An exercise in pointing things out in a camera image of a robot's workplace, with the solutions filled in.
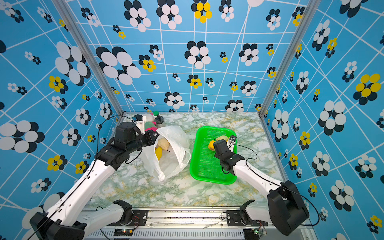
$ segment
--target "blue wall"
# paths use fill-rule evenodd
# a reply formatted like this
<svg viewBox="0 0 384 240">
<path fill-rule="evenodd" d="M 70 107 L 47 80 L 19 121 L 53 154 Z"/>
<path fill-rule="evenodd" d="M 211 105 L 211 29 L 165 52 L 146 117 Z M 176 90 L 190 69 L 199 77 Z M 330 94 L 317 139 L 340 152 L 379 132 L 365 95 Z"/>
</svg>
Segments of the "blue wall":
<svg viewBox="0 0 384 240">
<path fill-rule="evenodd" d="M 321 2 L 265 121 L 318 239 L 383 239 L 384 3 L 343 2 Z"/>
<path fill-rule="evenodd" d="M 278 70 L 308 0 L 221 2 L 67 4 L 125 111 L 254 112 L 264 101 L 275 75 L 270 72 Z M 196 10 L 201 8 L 202 17 Z M 108 55 L 119 48 L 128 53 L 122 57 L 128 66 Z"/>
<path fill-rule="evenodd" d="M 49 0 L 0 1 L 0 10 L 0 239 L 27 239 L 31 216 L 92 161 L 110 101 Z M 115 125 L 103 125 L 101 142 Z"/>
</svg>

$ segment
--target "plastic bag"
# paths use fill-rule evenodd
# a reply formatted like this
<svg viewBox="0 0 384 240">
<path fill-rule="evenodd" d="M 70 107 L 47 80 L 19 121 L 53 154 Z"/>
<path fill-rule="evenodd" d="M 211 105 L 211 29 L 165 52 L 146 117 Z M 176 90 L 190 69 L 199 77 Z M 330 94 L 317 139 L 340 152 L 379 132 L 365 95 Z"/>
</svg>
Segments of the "plastic bag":
<svg viewBox="0 0 384 240">
<path fill-rule="evenodd" d="M 152 146 L 143 147 L 140 155 L 145 169 L 149 175 L 155 178 L 155 182 L 162 182 L 181 172 L 191 159 L 189 151 L 189 136 L 180 126 L 161 127 L 156 131 L 160 136 Z M 163 151 L 158 160 L 155 155 L 155 148 L 159 139 L 165 137 L 170 146 L 168 151 Z"/>
</svg>

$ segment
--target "pink object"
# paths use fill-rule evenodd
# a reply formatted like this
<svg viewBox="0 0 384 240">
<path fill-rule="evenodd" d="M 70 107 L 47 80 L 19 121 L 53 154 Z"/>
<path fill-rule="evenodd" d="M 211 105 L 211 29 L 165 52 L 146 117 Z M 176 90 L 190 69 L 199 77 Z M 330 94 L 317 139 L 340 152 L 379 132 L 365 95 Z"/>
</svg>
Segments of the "pink object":
<svg viewBox="0 0 384 240">
<path fill-rule="evenodd" d="M 150 128 L 145 129 L 145 131 L 150 130 L 150 129 L 152 129 L 154 132 L 157 130 L 157 128 L 155 128 L 155 127 L 150 127 Z"/>
</svg>

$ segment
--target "marble tabletop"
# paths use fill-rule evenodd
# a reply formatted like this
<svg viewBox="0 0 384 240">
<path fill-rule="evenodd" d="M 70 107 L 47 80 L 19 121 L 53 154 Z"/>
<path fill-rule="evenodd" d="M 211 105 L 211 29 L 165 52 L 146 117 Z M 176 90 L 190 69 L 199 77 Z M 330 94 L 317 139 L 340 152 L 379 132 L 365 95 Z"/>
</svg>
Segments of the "marble tabletop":
<svg viewBox="0 0 384 240">
<path fill-rule="evenodd" d="M 178 125 L 190 136 L 190 151 L 194 137 L 202 126 L 223 127 L 235 131 L 238 144 L 254 149 L 257 160 L 250 164 L 275 179 L 282 180 L 271 147 L 257 113 L 161 113 L 165 126 Z M 250 150 L 238 147 L 243 157 L 254 157 Z M 162 184 L 154 184 L 140 157 L 123 164 L 93 195 L 89 207 L 106 207 L 121 199 L 133 207 L 174 206 L 239 206 L 250 199 L 267 205 L 266 199 L 247 182 L 237 178 L 231 185 L 195 180 L 188 166 Z"/>
</svg>

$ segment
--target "green plastic basket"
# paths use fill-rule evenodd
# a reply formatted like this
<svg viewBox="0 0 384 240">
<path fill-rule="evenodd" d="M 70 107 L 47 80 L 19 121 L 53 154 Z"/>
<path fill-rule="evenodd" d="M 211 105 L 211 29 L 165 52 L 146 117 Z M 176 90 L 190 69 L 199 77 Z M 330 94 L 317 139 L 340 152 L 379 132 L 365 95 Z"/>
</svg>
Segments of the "green plastic basket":
<svg viewBox="0 0 384 240">
<path fill-rule="evenodd" d="M 191 176 L 200 181 L 214 182 L 229 185 L 236 181 L 237 176 L 224 174 L 221 170 L 220 160 L 215 158 L 215 152 L 208 149 L 210 141 L 226 135 L 235 135 L 230 129 L 220 127 L 201 127 L 197 130 L 195 146 L 193 147 L 189 172 Z"/>
</svg>

